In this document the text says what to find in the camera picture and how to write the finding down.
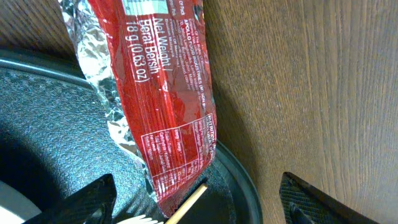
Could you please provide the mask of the white plate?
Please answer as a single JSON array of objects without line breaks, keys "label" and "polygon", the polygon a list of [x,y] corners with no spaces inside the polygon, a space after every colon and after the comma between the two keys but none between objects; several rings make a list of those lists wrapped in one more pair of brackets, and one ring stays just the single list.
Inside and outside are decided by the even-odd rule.
[{"label": "white plate", "polygon": [[16,189],[1,182],[1,224],[20,224],[42,211]]}]

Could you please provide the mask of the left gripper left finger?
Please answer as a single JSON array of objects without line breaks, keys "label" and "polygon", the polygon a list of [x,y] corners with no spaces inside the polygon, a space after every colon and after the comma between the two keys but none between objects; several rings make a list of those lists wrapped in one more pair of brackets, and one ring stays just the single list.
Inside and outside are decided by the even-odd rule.
[{"label": "left gripper left finger", "polygon": [[112,174],[105,174],[24,224],[109,224],[117,192]]}]

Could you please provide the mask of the red snack wrapper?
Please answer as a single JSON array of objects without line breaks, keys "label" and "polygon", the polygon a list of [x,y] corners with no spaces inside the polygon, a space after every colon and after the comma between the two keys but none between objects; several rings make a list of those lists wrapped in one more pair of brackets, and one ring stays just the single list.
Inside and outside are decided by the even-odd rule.
[{"label": "red snack wrapper", "polygon": [[138,158],[172,216],[216,154],[216,108],[201,0],[62,0],[79,66],[109,133]]}]

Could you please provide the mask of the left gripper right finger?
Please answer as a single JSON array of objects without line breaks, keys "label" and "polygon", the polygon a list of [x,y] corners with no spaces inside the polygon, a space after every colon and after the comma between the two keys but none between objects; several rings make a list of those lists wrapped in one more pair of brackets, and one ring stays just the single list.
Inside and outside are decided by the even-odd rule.
[{"label": "left gripper right finger", "polygon": [[282,175],[279,197],[288,224],[377,223],[291,172],[284,172]]}]

